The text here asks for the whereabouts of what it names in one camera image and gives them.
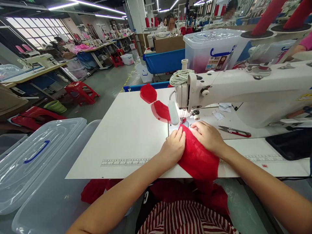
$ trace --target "red-handled scissors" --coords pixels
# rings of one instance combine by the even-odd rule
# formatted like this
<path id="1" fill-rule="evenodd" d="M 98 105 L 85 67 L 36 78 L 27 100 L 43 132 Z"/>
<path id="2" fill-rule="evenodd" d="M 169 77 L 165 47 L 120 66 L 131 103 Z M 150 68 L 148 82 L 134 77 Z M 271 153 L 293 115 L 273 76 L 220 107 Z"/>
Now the red-handled scissors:
<path id="1" fill-rule="evenodd" d="M 219 127 L 220 127 L 219 130 L 227 132 L 227 133 L 239 135 L 239 136 L 242 136 L 242 137 L 251 137 L 251 134 L 248 133 L 248 132 L 244 132 L 244 131 L 241 131 L 241 130 L 237 130 L 237 129 L 229 128 L 229 127 L 225 127 L 225 126 L 219 126 Z"/>

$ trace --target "hand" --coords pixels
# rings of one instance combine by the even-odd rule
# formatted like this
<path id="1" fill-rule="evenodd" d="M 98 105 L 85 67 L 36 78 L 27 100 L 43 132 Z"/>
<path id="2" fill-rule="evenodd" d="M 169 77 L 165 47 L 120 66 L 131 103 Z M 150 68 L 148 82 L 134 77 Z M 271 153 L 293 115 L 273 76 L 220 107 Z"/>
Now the hand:
<path id="1" fill-rule="evenodd" d="M 222 150 L 228 147 L 223 141 L 219 131 L 204 121 L 193 123 L 190 130 L 207 150 L 213 152 L 219 157 L 222 155 Z"/>
<path id="2" fill-rule="evenodd" d="M 182 127 L 174 130 L 162 145 L 160 152 L 156 155 L 161 159 L 162 165 L 169 170 L 181 159 L 185 149 L 185 132 Z"/>

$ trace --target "woman's right hand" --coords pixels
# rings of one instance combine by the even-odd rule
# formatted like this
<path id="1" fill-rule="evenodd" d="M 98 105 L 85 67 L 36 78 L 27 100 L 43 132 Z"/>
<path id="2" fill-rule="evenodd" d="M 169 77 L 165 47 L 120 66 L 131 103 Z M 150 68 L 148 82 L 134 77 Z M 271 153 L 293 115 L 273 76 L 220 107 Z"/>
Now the woman's right hand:
<path id="1" fill-rule="evenodd" d="M 219 131 L 204 121 L 198 121 L 191 125 L 191 132 L 196 139 L 209 151 L 218 157 L 229 146 L 223 141 Z"/>

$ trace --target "yellow floor line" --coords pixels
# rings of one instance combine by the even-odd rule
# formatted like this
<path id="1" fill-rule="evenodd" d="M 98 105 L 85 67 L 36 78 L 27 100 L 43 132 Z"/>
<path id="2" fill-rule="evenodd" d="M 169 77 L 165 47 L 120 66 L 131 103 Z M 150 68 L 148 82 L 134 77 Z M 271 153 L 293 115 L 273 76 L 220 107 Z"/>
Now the yellow floor line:
<path id="1" fill-rule="evenodd" d="M 132 73 L 134 72 L 134 69 L 135 69 L 135 67 L 133 67 L 133 69 L 132 69 L 132 71 L 131 71 L 130 75 L 128 76 L 128 78 L 127 78 L 127 80 L 126 80 L 125 84 L 123 85 L 123 88 L 120 90 L 120 93 L 124 90 L 124 86 L 126 86 L 127 82 L 129 81 L 129 79 L 130 79 L 130 77 L 131 77 Z"/>

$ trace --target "window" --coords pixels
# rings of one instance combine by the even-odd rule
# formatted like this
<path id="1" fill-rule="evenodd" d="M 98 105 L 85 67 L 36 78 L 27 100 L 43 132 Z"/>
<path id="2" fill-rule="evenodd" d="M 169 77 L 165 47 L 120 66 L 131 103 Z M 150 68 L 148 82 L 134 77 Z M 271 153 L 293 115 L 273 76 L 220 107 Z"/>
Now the window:
<path id="1" fill-rule="evenodd" d="M 54 37 L 60 33 L 73 39 L 59 19 L 6 18 L 6 20 L 37 49 L 42 49 L 42 44 L 55 41 Z"/>

